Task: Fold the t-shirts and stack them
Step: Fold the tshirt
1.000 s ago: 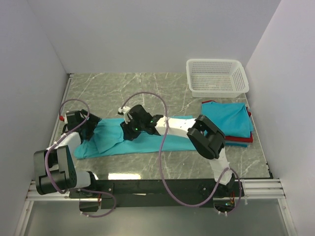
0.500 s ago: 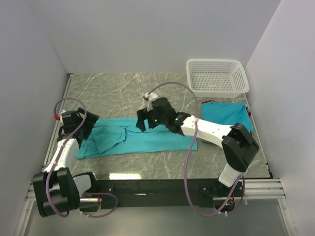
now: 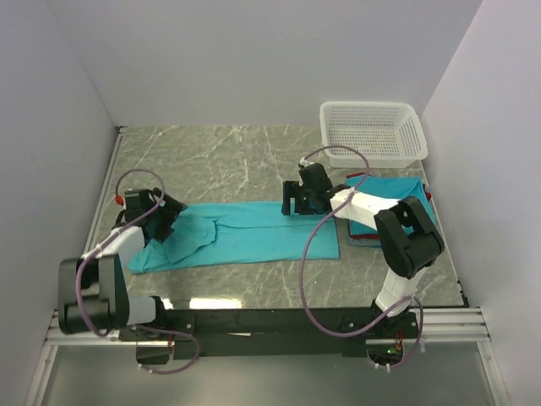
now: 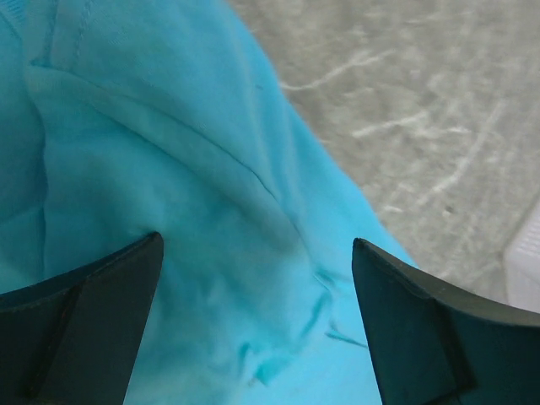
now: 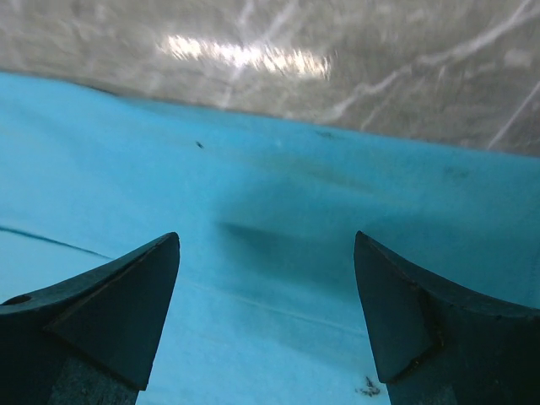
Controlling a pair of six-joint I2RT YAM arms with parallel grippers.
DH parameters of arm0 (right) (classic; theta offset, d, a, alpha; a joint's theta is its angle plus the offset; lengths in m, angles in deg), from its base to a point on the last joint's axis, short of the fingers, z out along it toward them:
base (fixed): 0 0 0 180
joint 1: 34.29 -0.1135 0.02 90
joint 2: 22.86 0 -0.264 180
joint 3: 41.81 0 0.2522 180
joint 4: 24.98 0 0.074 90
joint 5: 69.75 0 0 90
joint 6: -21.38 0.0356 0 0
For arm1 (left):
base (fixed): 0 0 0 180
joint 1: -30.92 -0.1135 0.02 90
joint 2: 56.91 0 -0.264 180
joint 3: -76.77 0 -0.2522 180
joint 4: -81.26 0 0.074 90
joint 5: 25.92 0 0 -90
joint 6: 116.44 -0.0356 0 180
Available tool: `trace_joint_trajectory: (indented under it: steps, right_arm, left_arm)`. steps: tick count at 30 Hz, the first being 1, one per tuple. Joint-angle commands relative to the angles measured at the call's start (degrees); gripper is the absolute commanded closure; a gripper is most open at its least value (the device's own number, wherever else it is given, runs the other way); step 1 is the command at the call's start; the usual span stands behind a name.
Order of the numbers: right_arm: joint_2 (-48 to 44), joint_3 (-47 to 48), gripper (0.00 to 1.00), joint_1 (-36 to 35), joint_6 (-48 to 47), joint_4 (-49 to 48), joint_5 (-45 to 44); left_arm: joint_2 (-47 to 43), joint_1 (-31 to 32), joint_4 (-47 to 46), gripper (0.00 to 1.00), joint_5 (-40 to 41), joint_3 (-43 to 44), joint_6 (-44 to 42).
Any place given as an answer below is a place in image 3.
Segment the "light blue cotton t-shirt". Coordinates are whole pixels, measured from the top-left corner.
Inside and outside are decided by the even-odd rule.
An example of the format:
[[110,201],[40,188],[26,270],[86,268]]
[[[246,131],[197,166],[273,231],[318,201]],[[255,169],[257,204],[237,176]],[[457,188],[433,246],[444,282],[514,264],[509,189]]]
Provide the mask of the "light blue cotton t-shirt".
[[322,215],[281,214],[277,201],[193,204],[172,225],[165,242],[155,240],[128,263],[134,275],[198,266],[302,257]]

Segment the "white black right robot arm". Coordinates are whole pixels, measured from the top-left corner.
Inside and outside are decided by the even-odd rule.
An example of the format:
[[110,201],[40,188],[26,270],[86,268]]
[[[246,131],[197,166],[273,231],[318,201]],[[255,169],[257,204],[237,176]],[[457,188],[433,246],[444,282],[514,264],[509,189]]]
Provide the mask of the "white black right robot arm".
[[282,193],[284,215],[295,212],[323,216],[303,248],[301,268],[313,238],[331,217],[376,231],[388,271],[374,300],[379,311],[371,316],[371,327],[380,337],[392,336],[401,326],[399,315],[413,300],[422,275],[445,250],[443,238],[421,201],[414,196],[402,200],[382,198],[329,182],[309,186],[286,181]]

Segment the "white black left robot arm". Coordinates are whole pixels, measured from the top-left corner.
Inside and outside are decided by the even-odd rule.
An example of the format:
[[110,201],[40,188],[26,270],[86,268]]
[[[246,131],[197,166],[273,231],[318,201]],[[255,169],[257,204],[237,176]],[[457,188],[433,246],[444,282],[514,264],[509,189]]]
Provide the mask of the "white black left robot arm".
[[66,335],[100,337],[139,325],[147,338],[157,340],[169,328],[164,304],[158,296],[129,295],[123,268],[150,243],[167,242],[188,206],[158,188],[132,189],[115,200],[122,209],[105,240],[59,265],[58,325]]

